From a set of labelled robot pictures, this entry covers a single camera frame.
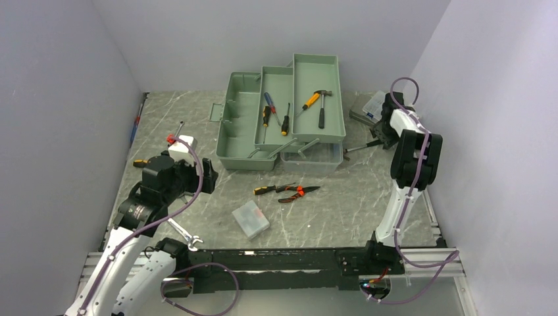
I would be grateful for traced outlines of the small clear screw box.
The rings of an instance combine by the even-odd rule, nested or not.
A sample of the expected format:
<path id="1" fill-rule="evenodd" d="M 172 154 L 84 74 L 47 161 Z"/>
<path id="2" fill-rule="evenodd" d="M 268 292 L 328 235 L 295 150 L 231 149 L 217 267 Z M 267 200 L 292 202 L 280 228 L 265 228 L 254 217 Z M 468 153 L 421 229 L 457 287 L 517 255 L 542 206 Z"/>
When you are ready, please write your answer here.
<path id="1" fill-rule="evenodd" d="M 232 216 L 249 240 L 270 227 L 270 222 L 253 200 L 232 211 Z"/>

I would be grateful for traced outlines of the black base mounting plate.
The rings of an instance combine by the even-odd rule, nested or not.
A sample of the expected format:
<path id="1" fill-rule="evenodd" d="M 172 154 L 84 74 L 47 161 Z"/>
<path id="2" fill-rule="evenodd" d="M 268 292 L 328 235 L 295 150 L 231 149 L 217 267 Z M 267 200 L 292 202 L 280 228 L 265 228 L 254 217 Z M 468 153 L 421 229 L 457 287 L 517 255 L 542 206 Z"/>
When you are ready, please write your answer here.
<path id="1" fill-rule="evenodd" d="M 404 274 L 402 259 L 372 260 L 370 246 L 341 248 L 204 249 L 181 255 L 168 279 L 193 284 L 196 294 L 235 290 L 336 288 Z"/>

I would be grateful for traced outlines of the orange black long nose pliers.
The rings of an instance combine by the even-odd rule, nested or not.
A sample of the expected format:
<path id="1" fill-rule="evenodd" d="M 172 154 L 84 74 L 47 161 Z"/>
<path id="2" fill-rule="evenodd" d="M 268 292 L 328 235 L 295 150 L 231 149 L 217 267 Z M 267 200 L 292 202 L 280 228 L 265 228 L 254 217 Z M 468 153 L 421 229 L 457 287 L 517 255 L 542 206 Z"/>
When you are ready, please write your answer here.
<path id="1" fill-rule="evenodd" d="M 308 194 L 309 192 L 313 192 L 315 190 L 318 190 L 320 188 L 320 186 L 307 186 L 307 187 L 303 187 L 303 186 L 292 186 L 292 185 L 286 185 L 286 186 L 280 186 L 276 188 L 276 193 L 281 193 L 281 192 L 287 192 L 287 191 L 293 191 L 295 192 L 294 195 L 287 197 L 287 198 L 282 198 L 279 199 L 278 202 L 279 203 L 291 203 L 299 198 L 302 198 L 305 194 Z"/>

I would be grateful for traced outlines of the clear compartment organizer box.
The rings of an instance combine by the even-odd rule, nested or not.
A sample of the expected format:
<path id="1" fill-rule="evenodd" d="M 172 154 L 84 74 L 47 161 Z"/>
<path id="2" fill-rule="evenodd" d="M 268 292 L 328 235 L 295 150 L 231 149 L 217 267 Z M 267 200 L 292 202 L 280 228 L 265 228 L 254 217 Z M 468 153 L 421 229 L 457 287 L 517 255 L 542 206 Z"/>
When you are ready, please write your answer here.
<path id="1" fill-rule="evenodd" d="M 385 92 L 378 91 L 363 105 L 362 112 L 368 121 L 378 122 L 381 120 L 385 96 Z"/>

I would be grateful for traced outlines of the black handled hammer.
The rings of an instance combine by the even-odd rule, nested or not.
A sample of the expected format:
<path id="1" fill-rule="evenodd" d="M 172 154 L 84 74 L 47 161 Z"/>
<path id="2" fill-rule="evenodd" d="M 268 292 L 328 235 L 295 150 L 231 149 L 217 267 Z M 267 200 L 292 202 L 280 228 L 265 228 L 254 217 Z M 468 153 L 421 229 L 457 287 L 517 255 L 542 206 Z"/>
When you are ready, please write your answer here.
<path id="1" fill-rule="evenodd" d="M 321 99 L 320 112 L 318 116 L 318 127 L 324 129 L 325 127 L 325 99 L 326 97 L 332 96 L 332 91 L 329 90 L 318 90 L 319 98 Z"/>

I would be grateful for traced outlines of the orange handled screwdriver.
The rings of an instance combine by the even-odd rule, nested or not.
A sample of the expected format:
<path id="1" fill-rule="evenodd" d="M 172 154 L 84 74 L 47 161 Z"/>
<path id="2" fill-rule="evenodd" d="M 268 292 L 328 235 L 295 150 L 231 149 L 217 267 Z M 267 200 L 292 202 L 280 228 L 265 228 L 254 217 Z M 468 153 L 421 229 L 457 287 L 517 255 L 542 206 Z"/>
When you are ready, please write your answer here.
<path id="1" fill-rule="evenodd" d="M 296 114 L 299 117 L 304 111 L 306 111 L 316 100 L 320 97 L 320 92 L 316 91 L 302 106 L 301 110 Z"/>

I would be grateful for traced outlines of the aluminium frame rail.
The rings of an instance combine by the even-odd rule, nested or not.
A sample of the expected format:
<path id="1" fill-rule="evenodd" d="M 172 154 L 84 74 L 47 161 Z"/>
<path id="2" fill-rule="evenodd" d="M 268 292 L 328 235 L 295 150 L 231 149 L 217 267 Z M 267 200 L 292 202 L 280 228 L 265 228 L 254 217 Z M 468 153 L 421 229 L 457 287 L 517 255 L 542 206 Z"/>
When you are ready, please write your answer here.
<path id="1" fill-rule="evenodd" d="M 286 290 L 304 288 L 363 289 L 387 294 L 387 284 L 402 278 L 453 278 L 465 315 L 477 310 L 465 281 L 465 270 L 454 248 L 403 248 L 404 257 L 387 262 L 384 253 L 372 248 L 282 248 L 258 250 L 199 250 L 181 256 L 174 272 L 163 275 L 157 285 L 184 297 L 187 283 L 194 294 L 225 290 Z"/>

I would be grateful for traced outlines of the green toolbox with clear lid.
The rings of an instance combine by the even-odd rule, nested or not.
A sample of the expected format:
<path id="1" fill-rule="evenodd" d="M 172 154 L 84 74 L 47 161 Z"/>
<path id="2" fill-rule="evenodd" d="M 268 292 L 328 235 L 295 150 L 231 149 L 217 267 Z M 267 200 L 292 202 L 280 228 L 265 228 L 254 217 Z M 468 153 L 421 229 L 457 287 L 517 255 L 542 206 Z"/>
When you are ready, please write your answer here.
<path id="1" fill-rule="evenodd" d="M 318 127 L 321 99 L 299 117 L 303 104 L 318 90 L 332 91 L 325 99 L 325 127 Z M 262 143 L 263 109 L 268 92 L 281 123 L 290 108 L 290 129 L 270 114 Z M 224 103 L 212 106 L 210 120 L 219 123 L 216 156 L 233 171 L 271 171 L 278 162 L 287 172 L 330 174 L 342 162 L 346 137 L 339 60 L 335 55 L 296 53 L 287 66 L 263 66 L 256 72 L 233 72 Z"/>

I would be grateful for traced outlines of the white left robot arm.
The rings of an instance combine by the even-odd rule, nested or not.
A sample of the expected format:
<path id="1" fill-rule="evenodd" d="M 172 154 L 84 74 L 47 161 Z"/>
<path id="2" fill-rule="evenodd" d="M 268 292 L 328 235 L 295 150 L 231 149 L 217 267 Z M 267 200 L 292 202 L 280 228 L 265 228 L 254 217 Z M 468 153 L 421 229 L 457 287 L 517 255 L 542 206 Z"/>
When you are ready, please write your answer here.
<path id="1" fill-rule="evenodd" d="M 198 236 L 188 235 L 185 243 L 164 239 L 140 272 L 128 276 L 159 225 L 171 218 L 168 207 L 184 194 L 211 194 L 217 178 L 210 159 L 197 160 L 188 151 L 148 159 L 141 180 L 118 207 L 101 259 L 66 315 L 133 315 L 149 287 L 168 275 L 183 275 Z"/>

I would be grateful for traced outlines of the blue red tool at wall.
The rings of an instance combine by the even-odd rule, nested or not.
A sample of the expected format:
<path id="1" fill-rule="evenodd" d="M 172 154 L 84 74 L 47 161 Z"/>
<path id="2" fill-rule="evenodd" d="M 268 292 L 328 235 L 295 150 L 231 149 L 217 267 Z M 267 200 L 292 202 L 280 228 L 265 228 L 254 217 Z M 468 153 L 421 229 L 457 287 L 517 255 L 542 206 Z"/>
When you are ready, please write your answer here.
<path id="1" fill-rule="evenodd" d="M 148 95 L 147 92 L 144 92 L 142 94 L 141 102 L 140 102 L 139 107 L 138 107 L 138 112 L 137 112 L 137 115 L 134 119 L 134 123 L 132 125 L 132 130 L 131 130 L 131 133 L 130 133 L 130 138 L 129 138 L 130 145 L 133 144 L 133 141 L 136 137 L 136 132 L 137 132 L 140 120 L 141 120 L 141 115 L 142 115 L 142 112 L 143 112 L 143 107 L 145 105 L 145 101 L 147 99 L 147 95 Z"/>

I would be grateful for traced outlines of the small yellow black screwdriver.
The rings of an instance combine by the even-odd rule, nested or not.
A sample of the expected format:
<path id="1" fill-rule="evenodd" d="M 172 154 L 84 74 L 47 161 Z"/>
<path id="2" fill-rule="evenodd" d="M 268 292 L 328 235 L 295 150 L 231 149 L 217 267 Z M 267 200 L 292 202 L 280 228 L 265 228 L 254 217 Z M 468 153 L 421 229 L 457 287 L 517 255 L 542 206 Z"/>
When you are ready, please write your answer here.
<path id="1" fill-rule="evenodd" d="M 263 195 L 263 194 L 267 194 L 269 192 L 276 192 L 276 193 L 280 193 L 280 192 L 285 192 L 285 191 L 296 191 L 297 190 L 297 186 L 294 186 L 294 184 L 286 184 L 283 186 L 262 186 L 260 188 L 255 188 L 253 190 L 253 194 L 258 196 L 258 195 Z"/>

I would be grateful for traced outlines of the blue red handled screwdriver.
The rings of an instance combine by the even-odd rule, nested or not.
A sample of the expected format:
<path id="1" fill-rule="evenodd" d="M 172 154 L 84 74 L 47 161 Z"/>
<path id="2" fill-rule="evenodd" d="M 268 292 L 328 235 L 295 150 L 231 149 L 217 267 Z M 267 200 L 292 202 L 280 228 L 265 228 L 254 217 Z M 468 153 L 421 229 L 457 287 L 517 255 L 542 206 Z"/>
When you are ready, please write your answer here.
<path id="1" fill-rule="evenodd" d="M 265 98 L 265 101 L 266 101 L 267 105 L 270 107 L 271 113 L 274 115 L 278 125 L 281 126 L 281 121 L 278 118 L 278 115 L 276 113 L 276 107 L 273 103 L 273 100 L 272 100 L 270 94 L 268 92 L 265 92 L 264 93 L 264 98 Z"/>

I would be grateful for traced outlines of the small silver wrench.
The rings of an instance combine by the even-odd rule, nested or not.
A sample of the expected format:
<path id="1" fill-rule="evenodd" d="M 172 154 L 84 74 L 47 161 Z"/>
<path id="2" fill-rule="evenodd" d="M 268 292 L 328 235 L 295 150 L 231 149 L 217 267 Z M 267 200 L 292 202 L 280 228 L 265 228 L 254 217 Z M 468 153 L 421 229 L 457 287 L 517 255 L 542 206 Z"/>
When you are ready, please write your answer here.
<path id="1" fill-rule="evenodd" d="M 178 137 L 180 135 L 180 132 L 181 132 L 183 126 L 184 126 L 184 121 L 181 120 L 180 123 L 179 123 L 178 128 L 176 129 L 176 132 L 174 133 L 175 137 Z"/>

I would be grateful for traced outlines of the silver combination wrench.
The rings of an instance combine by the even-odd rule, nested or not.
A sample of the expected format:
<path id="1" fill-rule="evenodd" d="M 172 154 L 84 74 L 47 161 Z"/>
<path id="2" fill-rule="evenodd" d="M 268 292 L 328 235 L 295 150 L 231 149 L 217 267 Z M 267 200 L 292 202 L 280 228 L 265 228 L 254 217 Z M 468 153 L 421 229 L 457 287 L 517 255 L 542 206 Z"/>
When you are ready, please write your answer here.
<path id="1" fill-rule="evenodd" d="M 190 234 L 172 218 L 169 218 L 167 223 L 186 241 L 186 245 L 190 251 L 199 250 L 197 244 L 203 243 L 199 236 Z"/>

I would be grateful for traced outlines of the yellow black handled screwdriver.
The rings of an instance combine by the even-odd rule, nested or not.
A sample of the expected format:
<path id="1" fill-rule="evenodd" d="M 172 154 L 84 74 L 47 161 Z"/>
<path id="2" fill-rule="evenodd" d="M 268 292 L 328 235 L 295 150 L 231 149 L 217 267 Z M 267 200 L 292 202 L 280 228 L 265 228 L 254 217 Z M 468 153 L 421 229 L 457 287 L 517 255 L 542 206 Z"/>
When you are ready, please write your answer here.
<path id="1" fill-rule="evenodd" d="M 287 136 L 290 129 L 290 108 L 291 103 L 288 103 L 287 111 L 281 125 L 281 135 L 283 136 Z"/>

